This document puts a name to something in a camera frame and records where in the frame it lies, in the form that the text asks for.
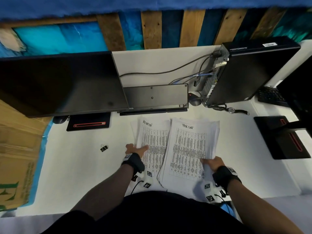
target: keyboard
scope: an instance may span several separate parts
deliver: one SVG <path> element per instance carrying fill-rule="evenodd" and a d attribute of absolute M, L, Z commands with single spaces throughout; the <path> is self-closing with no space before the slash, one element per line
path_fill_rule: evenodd
<path fill-rule="evenodd" d="M 277 88 L 262 87 L 256 93 L 256 96 L 258 97 L 259 102 L 274 104 L 277 106 L 283 106 L 283 107 L 289 108 L 288 103 L 285 101 L 285 99 L 279 93 Z"/>

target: black shirt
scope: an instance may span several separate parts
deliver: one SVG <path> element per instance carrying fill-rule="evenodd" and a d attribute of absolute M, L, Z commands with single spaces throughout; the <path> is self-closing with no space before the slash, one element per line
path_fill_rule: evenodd
<path fill-rule="evenodd" d="M 116 231 L 167 232 L 167 230 L 204 233 L 253 233 L 221 208 L 169 192 L 141 192 L 95 221 L 82 211 L 69 212 L 43 234 L 109 233 Z"/>

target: person's left hand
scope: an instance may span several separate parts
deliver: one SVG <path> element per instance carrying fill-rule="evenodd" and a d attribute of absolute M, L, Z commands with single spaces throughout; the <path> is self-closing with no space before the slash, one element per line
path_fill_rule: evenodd
<path fill-rule="evenodd" d="M 137 149 L 137 147 L 135 145 L 130 143 L 130 144 L 126 145 L 126 148 L 127 148 L 126 154 L 137 153 L 140 156 L 140 158 L 142 159 L 144 152 L 149 149 L 149 146 L 145 145 L 142 148 Z"/>

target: black sleeve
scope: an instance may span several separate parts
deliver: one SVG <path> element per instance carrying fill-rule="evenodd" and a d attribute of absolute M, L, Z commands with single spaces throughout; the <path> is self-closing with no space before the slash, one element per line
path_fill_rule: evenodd
<path fill-rule="evenodd" d="M 71 211 L 60 217 L 42 234 L 50 233 L 89 233 L 95 224 L 94 218 L 82 211 Z"/>

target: person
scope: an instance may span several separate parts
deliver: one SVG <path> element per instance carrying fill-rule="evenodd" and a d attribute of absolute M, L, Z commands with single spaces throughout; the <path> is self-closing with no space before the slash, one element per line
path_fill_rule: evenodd
<path fill-rule="evenodd" d="M 126 148 L 126 154 L 142 158 L 148 146 L 138 149 L 133 144 L 127 144 Z M 201 162 L 208 164 L 215 174 L 225 167 L 220 157 L 201 159 Z M 280 211 L 249 191 L 235 176 L 222 181 L 222 187 L 230 195 L 242 223 L 216 205 L 170 192 L 148 191 L 124 197 L 135 169 L 131 163 L 122 163 L 113 175 L 86 193 L 70 212 L 60 217 L 43 234 L 167 230 L 218 234 L 303 233 Z"/>

